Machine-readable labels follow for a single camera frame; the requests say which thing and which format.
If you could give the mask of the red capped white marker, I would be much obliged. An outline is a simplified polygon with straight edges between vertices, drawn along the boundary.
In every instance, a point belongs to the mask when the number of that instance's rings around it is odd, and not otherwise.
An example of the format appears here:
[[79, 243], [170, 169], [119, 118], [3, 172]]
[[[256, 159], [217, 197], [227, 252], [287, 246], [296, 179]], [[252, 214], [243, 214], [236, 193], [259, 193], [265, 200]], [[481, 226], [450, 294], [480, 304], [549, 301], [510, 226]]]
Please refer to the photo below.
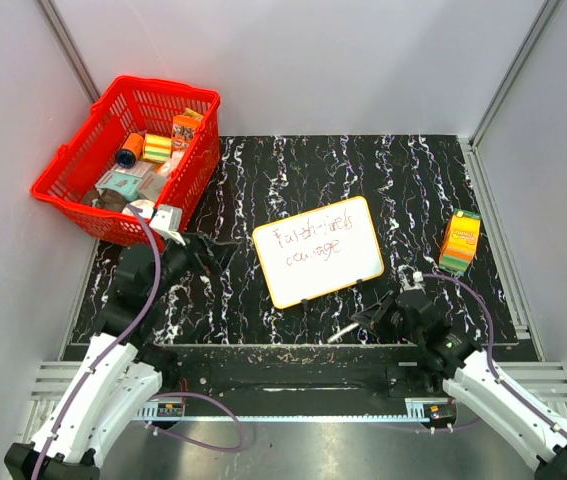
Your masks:
[[343, 336], [345, 336], [346, 334], [350, 333], [353, 330], [356, 330], [360, 327], [360, 325], [357, 322], [352, 322], [349, 325], [347, 325], [346, 327], [340, 329], [338, 332], [334, 333], [333, 335], [331, 335], [327, 340], [326, 343], [327, 344], [332, 344], [336, 341], [338, 341], [339, 339], [341, 339]]

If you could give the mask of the yellow framed whiteboard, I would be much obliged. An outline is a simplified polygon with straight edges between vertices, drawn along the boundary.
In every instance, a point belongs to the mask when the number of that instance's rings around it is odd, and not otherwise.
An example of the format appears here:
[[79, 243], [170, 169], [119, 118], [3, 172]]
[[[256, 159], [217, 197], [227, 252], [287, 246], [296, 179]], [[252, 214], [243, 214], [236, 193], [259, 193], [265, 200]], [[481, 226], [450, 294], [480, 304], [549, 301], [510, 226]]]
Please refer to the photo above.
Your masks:
[[261, 225], [252, 240], [277, 309], [377, 278], [385, 270], [362, 196]]

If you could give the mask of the orange sponge pack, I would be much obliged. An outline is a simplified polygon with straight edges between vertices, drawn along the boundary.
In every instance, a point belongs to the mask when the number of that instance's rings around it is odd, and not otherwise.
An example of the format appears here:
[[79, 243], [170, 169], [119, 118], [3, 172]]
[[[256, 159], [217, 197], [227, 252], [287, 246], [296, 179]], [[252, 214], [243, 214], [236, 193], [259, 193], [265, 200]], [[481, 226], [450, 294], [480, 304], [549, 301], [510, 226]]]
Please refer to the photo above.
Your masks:
[[479, 214], [455, 209], [445, 230], [439, 268], [453, 274], [464, 274], [476, 257], [480, 229]]

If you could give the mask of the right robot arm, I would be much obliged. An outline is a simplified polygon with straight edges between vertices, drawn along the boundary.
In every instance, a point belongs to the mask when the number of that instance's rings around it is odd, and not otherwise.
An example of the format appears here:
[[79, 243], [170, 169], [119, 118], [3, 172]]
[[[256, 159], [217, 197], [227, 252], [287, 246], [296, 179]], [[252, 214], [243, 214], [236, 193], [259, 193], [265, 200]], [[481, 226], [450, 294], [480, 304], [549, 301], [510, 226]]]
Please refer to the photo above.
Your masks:
[[390, 292], [351, 320], [418, 349], [419, 387], [460, 401], [505, 440], [536, 479], [567, 479], [567, 418], [524, 389], [420, 290]]

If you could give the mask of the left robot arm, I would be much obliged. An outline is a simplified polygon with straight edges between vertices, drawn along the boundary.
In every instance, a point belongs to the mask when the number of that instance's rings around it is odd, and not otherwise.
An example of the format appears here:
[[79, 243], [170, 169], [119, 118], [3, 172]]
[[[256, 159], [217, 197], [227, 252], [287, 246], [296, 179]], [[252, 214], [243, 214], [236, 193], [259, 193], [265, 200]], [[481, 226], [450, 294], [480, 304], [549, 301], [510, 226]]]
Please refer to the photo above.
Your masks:
[[13, 479], [97, 479], [118, 437], [154, 395], [180, 381], [175, 353], [154, 345], [156, 300], [189, 273], [220, 274], [238, 246], [202, 233], [171, 233], [123, 249], [99, 330], [59, 403], [4, 464]]

